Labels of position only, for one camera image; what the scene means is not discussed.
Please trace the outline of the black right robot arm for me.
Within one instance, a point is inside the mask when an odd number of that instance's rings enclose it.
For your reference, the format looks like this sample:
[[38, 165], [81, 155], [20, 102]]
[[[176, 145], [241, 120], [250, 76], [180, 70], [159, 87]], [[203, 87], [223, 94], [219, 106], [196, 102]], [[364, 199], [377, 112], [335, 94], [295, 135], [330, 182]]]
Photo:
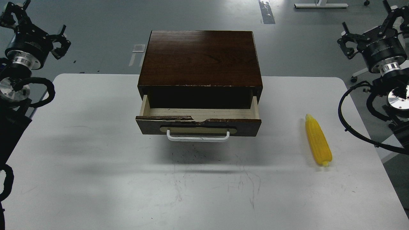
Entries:
[[[399, 39], [399, 35], [408, 34], [408, 6], [391, 8], [386, 0], [383, 1], [383, 6], [388, 14], [382, 25], [363, 34], [349, 32], [346, 23], [342, 23], [345, 33], [337, 43], [343, 54], [348, 59], [358, 53], [362, 54], [368, 71], [380, 74], [380, 77], [372, 83], [364, 80], [350, 87], [340, 99], [338, 116], [345, 131], [353, 136], [375, 147], [408, 155], [408, 68], [403, 67], [403, 63], [408, 60], [408, 54]], [[361, 87], [370, 93], [366, 101], [368, 111], [377, 119], [389, 122], [389, 128], [401, 147], [371, 140], [346, 122], [342, 114], [343, 102], [353, 90]]]

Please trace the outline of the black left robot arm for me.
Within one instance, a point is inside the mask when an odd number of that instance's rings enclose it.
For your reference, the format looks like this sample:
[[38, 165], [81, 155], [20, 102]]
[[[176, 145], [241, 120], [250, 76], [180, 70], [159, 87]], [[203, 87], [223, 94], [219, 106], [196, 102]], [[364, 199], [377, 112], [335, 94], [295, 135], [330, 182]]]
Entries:
[[33, 77], [32, 71], [44, 67], [49, 54], [63, 58], [71, 45], [64, 35], [66, 25], [58, 34], [49, 34], [32, 23], [26, 12], [30, 3], [8, 2], [0, 18], [1, 27], [14, 32], [5, 57], [1, 58], [0, 169], [5, 173], [1, 201], [10, 195], [14, 181], [7, 160], [32, 122], [26, 116], [27, 110], [49, 104], [56, 94], [50, 80]]

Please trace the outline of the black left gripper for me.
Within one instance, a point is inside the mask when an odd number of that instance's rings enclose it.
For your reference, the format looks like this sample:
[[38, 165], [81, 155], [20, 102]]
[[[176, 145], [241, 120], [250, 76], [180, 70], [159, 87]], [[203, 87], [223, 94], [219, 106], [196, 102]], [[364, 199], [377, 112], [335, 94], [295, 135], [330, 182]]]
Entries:
[[[12, 29], [15, 34], [5, 50], [6, 58], [13, 60], [18, 52], [30, 54], [34, 60], [33, 70], [41, 69], [51, 53], [55, 59], [63, 58], [71, 42], [67, 39], [64, 32], [66, 25], [63, 25], [58, 34], [49, 34], [40, 28], [29, 28], [28, 31], [19, 31], [21, 26], [30, 26], [32, 21], [27, 15], [30, 0], [23, 4], [8, 2], [4, 7], [0, 17], [0, 26]], [[54, 48], [53, 44], [59, 43], [60, 47]]]

